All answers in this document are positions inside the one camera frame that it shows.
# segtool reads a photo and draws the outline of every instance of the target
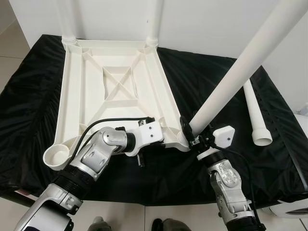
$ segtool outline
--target black cable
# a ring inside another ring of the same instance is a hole
[[[86,140],[86,142],[83,144],[83,146],[80,148],[80,150],[82,150],[88,143],[89,141],[92,139],[92,137],[97,133],[98,131],[94,132],[93,134],[90,135],[90,137]]]
[[[88,131],[95,125],[102,123],[102,122],[109,122],[109,121],[130,121],[130,120],[146,120],[146,119],[151,119],[150,117],[140,117],[140,118],[110,118],[110,119],[100,119],[95,121],[94,123],[90,124],[87,129],[82,133],[76,148],[71,156],[71,158],[69,159],[69,161],[67,162],[66,166],[69,166],[69,164],[72,162],[72,160],[76,157],[77,151],[79,150],[79,147],[83,141],[83,139],[85,138],[86,134],[88,133]]]
[[[212,144],[211,147],[216,148],[216,149],[223,151],[223,152],[236,154],[239,157],[241,157],[241,159],[245,162],[245,165],[246,165],[247,170],[248,170],[248,181],[249,181],[249,188],[250,188],[250,194],[251,194],[252,210],[255,214],[255,217],[256,217],[257,223],[259,224],[259,227],[262,230],[265,230],[266,228],[265,228],[264,224],[261,223],[259,216],[258,216],[258,213],[257,213],[257,209],[256,209],[255,194],[254,194],[254,189],[253,189],[253,185],[252,185],[252,178],[251,178],[251,168],[250,168],[250,165],[248,163],[248,160],[246,159],[246,157],[244,157],[242,154],[240,154],[238,152],[228,150],[228,149],[225,149],[225,148],[220,148],[220,147],[216,146],[215,144]]]

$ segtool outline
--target black cloth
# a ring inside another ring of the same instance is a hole
[[[157,49],[180,114],[193,117],[235,59]],[[0,190],[22,188],[39,195],[56,172],[44,166],[42,156],[52,145],[65,52],[61,38],[43,35],[0,95]],[[232,149],[241,152],[252,168],[257,206],[308,192],[308,140],[292,111],[266,71],[260,67],[251,81],[271,131],[273,143],[253,144],[251,123],[241,89],[213,120],[236,132]],[[250,198],[247,168],[226,154]],[[145,168],[136,157],[113,156],[87,195],[87,200],[131,202],[143,205],[200,204],[215,201],[205,166],[197,153],[177,149],[144,152]]]

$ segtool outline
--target white wall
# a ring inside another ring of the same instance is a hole
[[[9,0],[0,0],[0,34],[16,19]]]
[[[144,40],[146,0],[67,0],[78,38]],[[60,35],[52,0],[10,0],[33,46],[41,34]],[[165,0],[159,46],[238,57],[278,0]],[[308,102],[308,16],[264,62],[293,111]]]

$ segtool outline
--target pipe end cap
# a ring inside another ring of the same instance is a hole
[[[266,128],[255,129],[252,132],[252,139],[257,146],[266,146],[273,141],[270,131]]]

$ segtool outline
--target white plastic tube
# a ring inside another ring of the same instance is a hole
[[[164,0],[148,0],[147,38],[148,46],[158,45],[158,32]]]
[[[261,66],[308,9],[308,0],[282,0],[190,121],[196,137]]]
[[[58,15],[58,21],[62,32],[62,43],[74,44],[76,43],[76,37],[73,33],[72,25],[67,16],[69,10],[67,8],[65,0],[55,0],[55,6]]]
[[[256,95],[251,86],[250,80],[243,85],[247,101],[249,116],[252,125],[252,139],[257,146],[266,146],[273,141],[270,131],[267,130],[262,117]]]

